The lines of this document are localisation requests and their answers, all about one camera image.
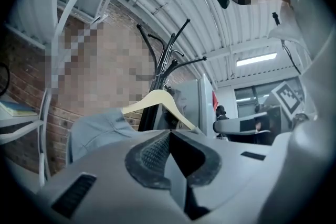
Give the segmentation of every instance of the clothes hanger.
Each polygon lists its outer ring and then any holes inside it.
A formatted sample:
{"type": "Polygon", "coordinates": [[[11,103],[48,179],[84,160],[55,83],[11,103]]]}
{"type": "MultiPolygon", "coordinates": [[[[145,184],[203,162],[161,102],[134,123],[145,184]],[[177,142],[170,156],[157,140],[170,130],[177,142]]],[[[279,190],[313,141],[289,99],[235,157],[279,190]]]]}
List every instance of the clothes hanger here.
{"type": "Polygon", "coordinates": [[[178,111],[173,97],[164,90],[151,91],[141,101],[132,104],[126,108],[123,108],[121,112],[122,114],[128,114],[157,104],[162,104],[170,113],[172,113],[180,122],[182,122],[190,130],[196,128],[195,125],[193,125],[178,111]]]}

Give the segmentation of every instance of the white shelf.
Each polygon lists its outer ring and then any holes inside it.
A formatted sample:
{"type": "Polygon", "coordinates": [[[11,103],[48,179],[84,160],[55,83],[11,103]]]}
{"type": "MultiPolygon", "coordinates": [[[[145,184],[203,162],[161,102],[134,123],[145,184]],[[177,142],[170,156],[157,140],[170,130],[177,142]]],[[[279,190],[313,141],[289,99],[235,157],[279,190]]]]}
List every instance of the white shelf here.
{"type": "MultiPolygon", "coordinates": [[[[13,100],[12,98],[10,98],[6,94],[4,94],[3,96],[1,96],[0,100],[17,103],[15,100],[13,100]]],[[[37,120],[38,120],[38,115],[35,115],[35,116],[12,117],[3,108],[0,107],[0,128],[7,127],[7,126],[12,126],[12,125],[15,125],[15,124],[20,124],[20,123],[37,121],[37,120]]]]}

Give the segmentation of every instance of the fluorescent light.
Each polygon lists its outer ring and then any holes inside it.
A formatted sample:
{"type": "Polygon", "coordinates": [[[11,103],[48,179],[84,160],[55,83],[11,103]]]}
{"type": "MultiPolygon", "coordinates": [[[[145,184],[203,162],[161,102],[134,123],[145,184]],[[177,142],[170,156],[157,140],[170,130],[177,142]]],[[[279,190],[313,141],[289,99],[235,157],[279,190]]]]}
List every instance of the fluorescent light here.
{"type": "Polygon", "coordinates": [[[238,99],[236,102],[243,102],[243,101],[248,101],[248,100],[251,100],[251,98],[238,99]]]}
{"type": "Polygon", "coordinates": [[[237,66],[239,67],[243,65],[248,65],[249,63],[271,60],[271,59],[274,59],[276,56],[277,56],[277,53],[274,53],[274,54],[267,54],[267,55],[262,55],[258,57],[253,57],[253,58],[237,61],[237,66]]]}

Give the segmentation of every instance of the black metal coat rack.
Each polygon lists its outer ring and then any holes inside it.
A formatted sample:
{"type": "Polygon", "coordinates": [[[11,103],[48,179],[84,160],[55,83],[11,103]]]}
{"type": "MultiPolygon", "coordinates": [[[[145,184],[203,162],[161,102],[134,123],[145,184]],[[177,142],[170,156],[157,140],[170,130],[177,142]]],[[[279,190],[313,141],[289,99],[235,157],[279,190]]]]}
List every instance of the black metal coat rack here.
{"type": "MultiPolygon", "coordinates": [[[[154,54],[153,48],[151,44],[149,43],[148,38],[145,35],[142,26],[140,24],[136,25],[154,60],[154,76],[152,77],[154,80],[151,84],[151,87],[149,90],[150,92],[153,90],[162,90],[164,87],[164,83],[167,77],[169,76],[169,74],[173,72],[174,70],[176,70],[177,68],[185,66],[185,65],[189,65],[191,63],[196,63],[199,61],[206,61],[207,59],[206,57],[201,57],[201,58],[190,60],[190,61],[183,62],[183,63],[179,63],[177,60],[174,59],[172,60],[172,63],[170,64],[170,66],[168,66],[172,53],[176,52],[180,54],[182,57],[184,56],[183,53],[181,53],[180,51],[172,50],[172,47],[175,41],[177,40],[177,38],[179,37],[179,35],[182,33],[183,29],[186,27],[186,25],[189,22],[190,22],[190,19],[187,19],[184,25],[181,27],[181,29],[177,32],[177,34],[173,33],[170,36],[170,40],[168,43],[165,43],[159,37],[155,37],[151,34],[148,34],[149,37],[158,40],[162,44],[163,49],[162,49],[162,52],[159,58],[159,62],[156,60],[156,56],[154,54]]],[[[159,108],[158,105],[154,105],[154,106],[151,106],[143,110],[140,125],[139,125],[139,131],[148,131],[154,128],[154,122],[155,122],[158,108],[159,108]]]]}

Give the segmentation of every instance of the ceiling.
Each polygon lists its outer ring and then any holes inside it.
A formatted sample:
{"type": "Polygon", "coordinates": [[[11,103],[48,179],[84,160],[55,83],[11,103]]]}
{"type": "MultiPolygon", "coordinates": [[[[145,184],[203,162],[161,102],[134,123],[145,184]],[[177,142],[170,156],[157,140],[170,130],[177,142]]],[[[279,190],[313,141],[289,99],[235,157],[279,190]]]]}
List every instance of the ceiling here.
{"type": "Polygon", "coordinates": [[[274,77],[293,77],[295,69],[281,48],[280,40],[267,39],[276,24],[281,1],[239,6],[233,2],[222,9],[216,0],[119,0],[168,40],[187,18],[191,23],[177,40],[190,59],[207,56],[197,63],[196,73],[204,72],[214,88],[274,77]],[[144,1],[155,12],[144,11],[144,1]],[[236,67],[236,61],[277,52],[274,60],[236,67]]]}

